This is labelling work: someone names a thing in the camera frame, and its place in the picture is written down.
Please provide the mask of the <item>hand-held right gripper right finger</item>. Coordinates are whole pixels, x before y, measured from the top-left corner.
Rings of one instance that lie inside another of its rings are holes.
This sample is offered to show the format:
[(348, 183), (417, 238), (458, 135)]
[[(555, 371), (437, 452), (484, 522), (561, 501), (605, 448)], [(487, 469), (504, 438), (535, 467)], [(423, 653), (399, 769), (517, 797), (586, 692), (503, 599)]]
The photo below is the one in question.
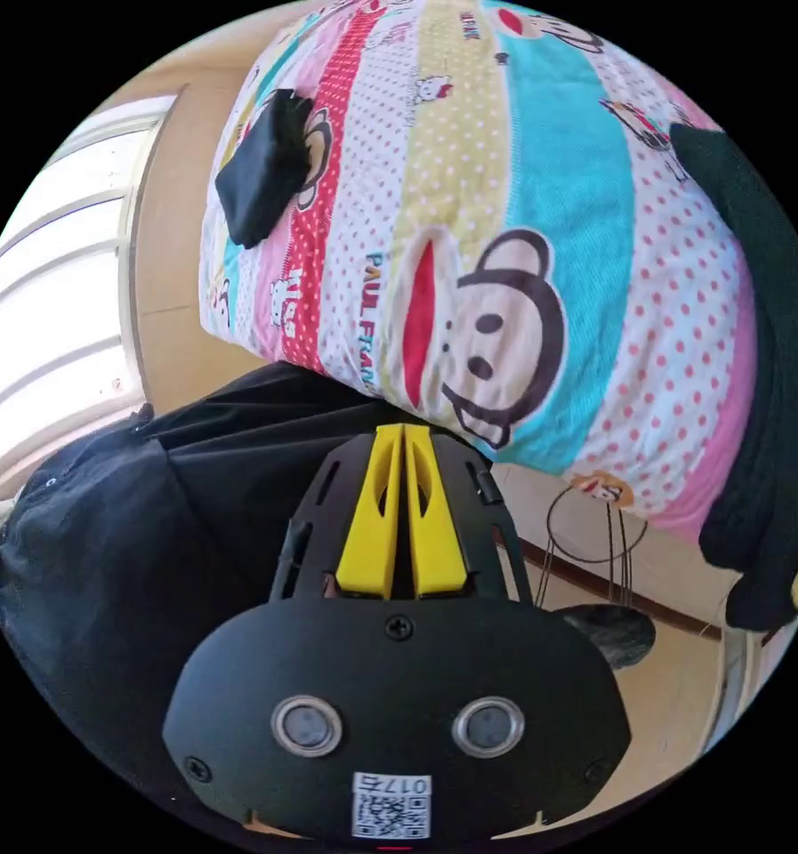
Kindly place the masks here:
[(404, 426), (407, 518), (417, 598), (460, 594), (467, 572), (431, 432)]

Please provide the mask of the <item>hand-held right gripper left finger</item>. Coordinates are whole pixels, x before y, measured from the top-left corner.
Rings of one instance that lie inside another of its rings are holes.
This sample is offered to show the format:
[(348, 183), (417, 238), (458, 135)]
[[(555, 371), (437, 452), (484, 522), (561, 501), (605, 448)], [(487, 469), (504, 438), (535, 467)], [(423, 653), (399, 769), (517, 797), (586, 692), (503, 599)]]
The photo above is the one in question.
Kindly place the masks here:
[(377, 428), (335, 573), (347, 596), (388, 599), (394, 577), (403, 476), (402, 425)]

